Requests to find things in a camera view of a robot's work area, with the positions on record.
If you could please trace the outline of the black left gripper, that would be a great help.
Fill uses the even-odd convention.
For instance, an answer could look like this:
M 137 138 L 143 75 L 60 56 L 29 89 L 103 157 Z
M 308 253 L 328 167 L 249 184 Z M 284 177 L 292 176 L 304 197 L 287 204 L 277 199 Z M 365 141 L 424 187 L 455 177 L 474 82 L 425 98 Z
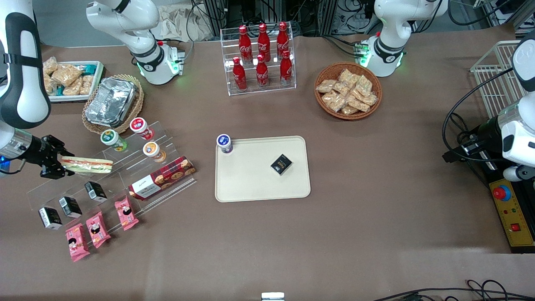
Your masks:
M 459 133 L 459 145 L 464 147 L 464 151 L 449 150 L 443 153 L 443 160 L 447 163 L 463 162 L 466 156 L 468 161 L 487 166 L 496 166 L 497 162 L 503 161 L 502 134 L 497 119 L 495 116 L 466 133 Z

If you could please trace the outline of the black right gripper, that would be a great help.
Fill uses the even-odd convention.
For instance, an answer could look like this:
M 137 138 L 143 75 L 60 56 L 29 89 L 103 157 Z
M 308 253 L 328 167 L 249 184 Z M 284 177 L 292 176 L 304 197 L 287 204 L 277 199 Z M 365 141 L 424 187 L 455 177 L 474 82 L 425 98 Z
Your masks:
M 23 159 L 27 163 L 42 167 L 40 177 L 56 180 L 69 176 L 69 170 L 60 166 L 57 160 L 57 154 L 61 156 L 75 156 L 53 135 L 46 135 L 42 138 L 32 136 L 31 143 L 23 153 Z

